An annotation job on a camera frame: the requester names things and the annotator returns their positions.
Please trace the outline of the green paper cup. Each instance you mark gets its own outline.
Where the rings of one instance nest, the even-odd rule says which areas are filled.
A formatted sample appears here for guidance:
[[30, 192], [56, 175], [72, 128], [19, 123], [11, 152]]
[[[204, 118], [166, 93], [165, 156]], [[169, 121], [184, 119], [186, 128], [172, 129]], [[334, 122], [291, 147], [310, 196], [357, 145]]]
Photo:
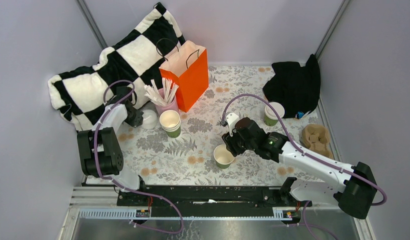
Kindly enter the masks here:
[[[285, 109], [284, 107], [278, 103], [278, 102], [270, 102], [269, 103], [272, 108], [276, 111], [276, 113], [278, 114], [278, 116], [280, 118], [283, 118], [284, 114], [285, 114]], [[264, 123], [269, 126], [269, 127], [273, 127], [275, 126], [279, 119], [277, 117], [277, 115], [275, 114], [275, 112], [272, 110], [271, 107], [269, 107], [268, 105], [265, 106], [265, 115], [264, 115]]]
[[226, 149], [225, 144], [218, 145], [213, 151], [213, 158], [220, 169], [228, 168], [235, 157]]

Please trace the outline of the white plastic cup lid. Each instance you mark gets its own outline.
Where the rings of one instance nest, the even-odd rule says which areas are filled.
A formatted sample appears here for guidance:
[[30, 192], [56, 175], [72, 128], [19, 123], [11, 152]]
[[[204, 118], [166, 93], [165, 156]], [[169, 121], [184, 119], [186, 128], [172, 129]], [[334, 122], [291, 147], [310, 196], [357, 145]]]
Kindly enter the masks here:
[[278, 102], [270, 102], [270, 106], [266, 105], [265, 107], [265, 115], [272, 119], [272, 120], [278, 120], [279, 116], [280, 118], [284, 117], [285, 114], [285, 109], [284, 107], [278, 103]]

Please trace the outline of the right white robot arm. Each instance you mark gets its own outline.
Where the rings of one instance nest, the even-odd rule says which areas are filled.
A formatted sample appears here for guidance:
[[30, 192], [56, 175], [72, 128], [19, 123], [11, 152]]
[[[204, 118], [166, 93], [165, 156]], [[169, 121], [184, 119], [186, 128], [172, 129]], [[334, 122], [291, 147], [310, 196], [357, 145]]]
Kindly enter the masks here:
[[307, 201], [337, 205], [344, 213], [365, 219], [377, 190], [371, 168], [359, 162], [351, 165], [335, 161], [303, 148], [278, 132], [265, 132], [254, 120], [230, 113], [222, 121], [229, 131], [222, 135], [227, 150], [238, 156], [253, 151], [265, 160], [293, 166], [320, 182], [289, 177], [276, 197], [286, 206]]

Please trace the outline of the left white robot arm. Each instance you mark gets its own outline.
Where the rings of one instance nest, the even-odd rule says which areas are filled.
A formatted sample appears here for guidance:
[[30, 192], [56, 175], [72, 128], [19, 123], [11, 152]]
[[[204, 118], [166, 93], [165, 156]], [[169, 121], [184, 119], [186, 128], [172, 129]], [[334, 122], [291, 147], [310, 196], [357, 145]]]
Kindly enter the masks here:
[[90, 129], [77, 134], [82, 172], [108, 180], [129, 192], [129, 199], [137, 206], [148, 199], [147, 190], [140, 187], [140, 176], [124, 167], [123, 153], [116, 133], [123, 123], [135, 128], [142, 125], [143, 112], [131, 104], [133, 90], [127, 86], [116, 89], [116, 96], [105, 102], [105, 111]]

